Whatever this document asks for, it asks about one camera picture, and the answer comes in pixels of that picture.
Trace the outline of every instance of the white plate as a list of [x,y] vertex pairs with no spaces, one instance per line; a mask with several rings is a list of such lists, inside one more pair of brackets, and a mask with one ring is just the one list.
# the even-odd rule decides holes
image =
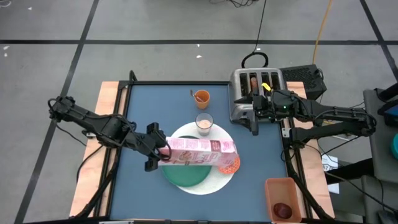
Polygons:
[[[195,122],[188,123],[181,128],[178,128],[171,137],[193,136],[199,139],[231,139],[231,136],[217,124],[213,124],[211,131],[207,136],[199,135],[197,131],[197,124]],[[223,174],[218,171],[217,166],[213,166],[208,176],[199,184],[192,187],[179,187],[179,189],[195,195],[206,195],[222,189],[231,179],[234,174]]]

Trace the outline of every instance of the silver toaster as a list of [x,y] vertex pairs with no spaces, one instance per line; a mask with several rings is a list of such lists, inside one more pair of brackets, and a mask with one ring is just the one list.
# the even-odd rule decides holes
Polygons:
[[252,120],[254,117],[253,105],[234,103],[235,100],[248,96],[251,89],[251,78],[257,78],[257,85],[259,94],[267,97],[264,94],[263,83],[267,83],[274,90],[284,90],[285,81],[282,72],[278,68],[242,68],[235,70],[228,84],[229,97],[229,118],[232,122],[238,122],[241,119]]

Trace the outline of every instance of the orange container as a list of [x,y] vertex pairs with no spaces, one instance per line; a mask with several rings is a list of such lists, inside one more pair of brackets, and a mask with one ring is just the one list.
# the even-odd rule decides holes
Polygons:
[[210,102],[210,93],[206,90],[198,90],[195,93],[194,99],[199,109],[205,109]]
[[[273,223],[299,223],[301,214],[297,199],[296,183],[290,177],[270,178],[266,180],[266,198],[268,214]],[[292,209],[292,216],[288,219],[278,217],[274,212],[277,203],[284,203]]]

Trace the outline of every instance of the green plate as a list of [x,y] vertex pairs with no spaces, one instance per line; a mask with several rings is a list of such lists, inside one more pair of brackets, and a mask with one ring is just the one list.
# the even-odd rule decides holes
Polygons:
[[202,182],[210,173],[211,166],[162,166],[163,174],[172,184],[180,187],[192,187]]

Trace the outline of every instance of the orange cup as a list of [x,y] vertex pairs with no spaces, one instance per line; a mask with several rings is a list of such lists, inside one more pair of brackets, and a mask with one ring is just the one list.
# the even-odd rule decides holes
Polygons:
[[210,94],[206,90],[198,90],[194,98],[199,109],[205,109],[209,105]]

